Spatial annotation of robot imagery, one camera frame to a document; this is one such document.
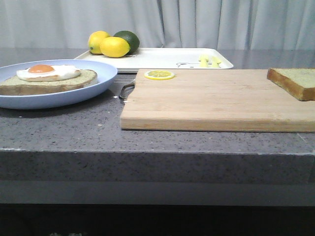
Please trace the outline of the blue round plate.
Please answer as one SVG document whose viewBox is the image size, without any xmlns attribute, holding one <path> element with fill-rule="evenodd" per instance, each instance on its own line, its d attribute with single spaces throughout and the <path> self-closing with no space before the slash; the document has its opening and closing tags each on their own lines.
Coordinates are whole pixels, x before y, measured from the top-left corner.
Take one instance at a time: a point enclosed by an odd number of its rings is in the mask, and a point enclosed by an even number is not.
<svg viewBox="0 0 315 236">
<path fill-rule="evenodd" d="M 17 70 L 26 69 L 37 64 L 68 64 L 74 65 L 79 69 L 91 69 L 97 73 L 98 83 L 89 87 L 59 93 L 21 96 L 1 95 L 0 106 L 2 108 L 29 110 L 55 108 L 75 104 L 105 92 L 113 84 L 114 78 L 118 74 L 116 67 L 103 62 L 81 59 L 55 59 L 24 62 L 1 67 L 0 80 L 4 81 L 14 76 Z"/>
</svg>

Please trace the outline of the bread slice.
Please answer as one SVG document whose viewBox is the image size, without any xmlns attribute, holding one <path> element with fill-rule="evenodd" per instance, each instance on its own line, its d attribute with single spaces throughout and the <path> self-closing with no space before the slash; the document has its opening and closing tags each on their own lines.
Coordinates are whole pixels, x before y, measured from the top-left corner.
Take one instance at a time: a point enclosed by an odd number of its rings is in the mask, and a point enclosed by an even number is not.
<svg viewBox="0 0 315 236">
<path fill-rule="evenodd" d="M 267 79 L 299 101 L 315 100 L 314 68 L 269 68 Z"/>
<path fill-rule="evenodd" d="M 49 94 L 82 89 L 97 83 L 97 73 L 89 69 L 82 70 L 81 74 L 75 78 L 59 81 L 30 82 L 15 75 L 0 83 L 0 93 L 9 96 Z"/>
</svg>

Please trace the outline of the white bear tray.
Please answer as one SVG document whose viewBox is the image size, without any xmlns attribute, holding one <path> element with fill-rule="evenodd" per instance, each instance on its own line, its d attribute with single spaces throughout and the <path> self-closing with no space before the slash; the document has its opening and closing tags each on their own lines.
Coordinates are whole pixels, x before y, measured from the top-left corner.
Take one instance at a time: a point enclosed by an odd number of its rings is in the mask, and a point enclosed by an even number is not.
<svg viewBox="0 0 315 236">
<path fill-rule="evenodd" d="M 209 48 L 139 48 L 132 55 L 121 58 L 109 58 L 104 55 L 93 55 L 89 51 L 76 57 L 76 59 L 93 60 L 111 64 L 122 73 L 135 73 L 139 69 L 201 69 L 199 56 L 209 56 L 208 68 L 211 67 L 211 58 L 221 60 L 219 69 L 230 69 L 234 65 L 215 49 Z"/>
</svg>

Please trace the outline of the lemon slice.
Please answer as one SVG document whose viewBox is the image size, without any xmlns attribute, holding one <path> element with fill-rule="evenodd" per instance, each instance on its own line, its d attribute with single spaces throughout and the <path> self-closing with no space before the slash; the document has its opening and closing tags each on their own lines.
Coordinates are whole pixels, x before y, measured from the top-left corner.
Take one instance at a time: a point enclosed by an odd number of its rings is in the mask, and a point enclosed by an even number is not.
<svg viewBox="0 0 315 236">
<path fill-rule="evenodd" d="M 175 77 L 175 74 L 167 70 L 150 70 L 144 73 L 144 77 L 151 80 L 169 80 Z"/>
</svg>

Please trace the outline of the yellow plastic fork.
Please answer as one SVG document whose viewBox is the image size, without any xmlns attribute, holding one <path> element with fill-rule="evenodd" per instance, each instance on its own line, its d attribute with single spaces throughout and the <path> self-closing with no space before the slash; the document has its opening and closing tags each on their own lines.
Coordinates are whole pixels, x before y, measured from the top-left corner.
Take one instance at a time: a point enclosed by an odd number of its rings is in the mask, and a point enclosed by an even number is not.
<svg viewBox="0 0 315 236">
<path fill-rule="evenodd" d="M 208 68 L 209 56 L 207 54 L 201 54 L 199 56 L 199 67 Z"/>
</svg>

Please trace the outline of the green lime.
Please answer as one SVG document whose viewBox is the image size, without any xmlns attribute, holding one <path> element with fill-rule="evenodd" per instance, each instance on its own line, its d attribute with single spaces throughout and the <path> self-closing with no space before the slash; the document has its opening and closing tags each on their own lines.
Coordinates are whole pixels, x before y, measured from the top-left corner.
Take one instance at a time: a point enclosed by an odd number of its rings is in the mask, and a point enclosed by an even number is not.
<svg viewBox="0 0 315 236">
<path fill-rule="evenodd" d="M 130 46 L 128 54 L 133 54 L 136 52 L 140 45 L 140 40 L 136 34 L 128 30 L 122 30 L 114 34 L 114 37 L 120 37 L 127 41 Z"/>
</svg>

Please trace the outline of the yellow plastic knife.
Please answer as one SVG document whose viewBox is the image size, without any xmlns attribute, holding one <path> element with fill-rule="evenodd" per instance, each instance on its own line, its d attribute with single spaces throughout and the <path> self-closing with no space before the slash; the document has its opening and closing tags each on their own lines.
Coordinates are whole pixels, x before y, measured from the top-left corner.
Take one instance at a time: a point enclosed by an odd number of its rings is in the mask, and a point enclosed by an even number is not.
<svg viewBox="0 0 315 236">
<path fill-rule="evenodd" d="M 211 67 L 212 68 L 220 68 L 221 60 L 218 57 L 211 58 Z"/>
</svg>

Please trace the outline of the yellow lemon front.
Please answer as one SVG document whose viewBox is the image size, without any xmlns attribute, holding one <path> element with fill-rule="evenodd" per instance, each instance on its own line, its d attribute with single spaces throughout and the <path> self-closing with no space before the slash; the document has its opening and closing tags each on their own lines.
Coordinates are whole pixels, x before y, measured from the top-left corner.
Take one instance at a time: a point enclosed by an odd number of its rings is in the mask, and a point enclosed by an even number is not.
<svg viewBox="0 0 315 236">
<path fill-rule="evenodd" d="M 130 51 L 130 45 L 120 37 L 107 37 L 100 42 L 100 51 L 111 58 L 120 58 Z"/>
</svg>

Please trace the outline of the yellow lemon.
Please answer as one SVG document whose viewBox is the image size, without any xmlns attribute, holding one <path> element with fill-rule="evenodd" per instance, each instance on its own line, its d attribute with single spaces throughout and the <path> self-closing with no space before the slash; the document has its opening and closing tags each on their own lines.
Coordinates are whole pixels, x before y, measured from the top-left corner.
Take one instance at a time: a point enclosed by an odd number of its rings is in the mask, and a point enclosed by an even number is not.
<svg viewBox="0 0 315 236">
<path fill-rule="evenodd" d="M 107 37 L 100 42 L 100 51 L 111 58 L 120 58 L 130 51 L 130 45 L 120 37 Z"/>
<path fill-rule="evenodd" d="M 90 36 L 89 36 L 89 40 L 88 40 L 88 48 L 90 53 L 94 54 L 94 55 L 100 55 L 101 54 L 101 50 L 100 50 L 100 43 L 103 39 L 110 37 L 110 34 L 106 31 L 95 31 L 93 32 Z"/>
</svg>

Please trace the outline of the wooden cutting board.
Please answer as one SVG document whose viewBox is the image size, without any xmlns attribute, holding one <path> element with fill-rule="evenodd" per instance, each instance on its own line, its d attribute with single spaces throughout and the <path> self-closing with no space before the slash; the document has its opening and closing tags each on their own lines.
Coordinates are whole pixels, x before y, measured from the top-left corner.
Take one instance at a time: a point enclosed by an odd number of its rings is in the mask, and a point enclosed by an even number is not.
<svg viewBox="0 0 315 236">
<path fill-rule="evenodd" d="M 267 79 L 265 69 L 176 69 L 151 80 L 140 69 L 120 116 L 122 129 L 219 132 L 315 130 L 315 104 Z"/>
</svg>

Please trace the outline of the yellow lemon left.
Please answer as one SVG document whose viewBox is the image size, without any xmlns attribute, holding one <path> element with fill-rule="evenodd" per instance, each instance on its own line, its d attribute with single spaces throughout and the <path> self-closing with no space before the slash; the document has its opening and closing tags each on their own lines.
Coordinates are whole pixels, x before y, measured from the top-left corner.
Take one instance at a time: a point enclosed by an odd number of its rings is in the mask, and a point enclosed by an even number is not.
<svg viewBox="0 0 315 236">
<path fill-rule="evenodd" d="M 100 50 L 100 43 L 103 39 L 110 37 L 110 34 L 106 31 L 95 31 L 93 32 L 90 36 L 89 36 L 89 40 L 88 40 L 88 48 L 90 53 L 94 54 L 94 55 L 100 55 L 101 54 L 101 50 Z"/>
</svg>

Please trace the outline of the grey curtain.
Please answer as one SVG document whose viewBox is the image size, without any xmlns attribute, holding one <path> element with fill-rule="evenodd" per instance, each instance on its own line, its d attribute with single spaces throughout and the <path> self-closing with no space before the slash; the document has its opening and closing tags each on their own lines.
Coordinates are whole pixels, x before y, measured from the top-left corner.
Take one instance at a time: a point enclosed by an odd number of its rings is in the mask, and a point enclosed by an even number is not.
<svg viewBox="0 0 315 236">
<path fill-rule="evenodd" d="M 86 48 L 92 32 L 134 32 L 142 47 L 312 50 L 312 0 L 3 0 L 5 48 Z"/>
</svg>

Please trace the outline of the fried egg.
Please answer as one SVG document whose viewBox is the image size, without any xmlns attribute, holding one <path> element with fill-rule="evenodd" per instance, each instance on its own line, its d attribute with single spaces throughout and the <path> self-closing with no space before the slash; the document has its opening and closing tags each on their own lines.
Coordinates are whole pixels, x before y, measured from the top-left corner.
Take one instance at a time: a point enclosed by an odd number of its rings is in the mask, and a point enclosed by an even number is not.
<svg viewBox="0 0 315 236">
<path fill-rule="evenodd" d="M 81 70 L 73 65 L 38 64 L 24 70 L 18 70 L 19 79 L 28 82 L 51 82 L 72 79 L 81 74 Z"/>
</svg>

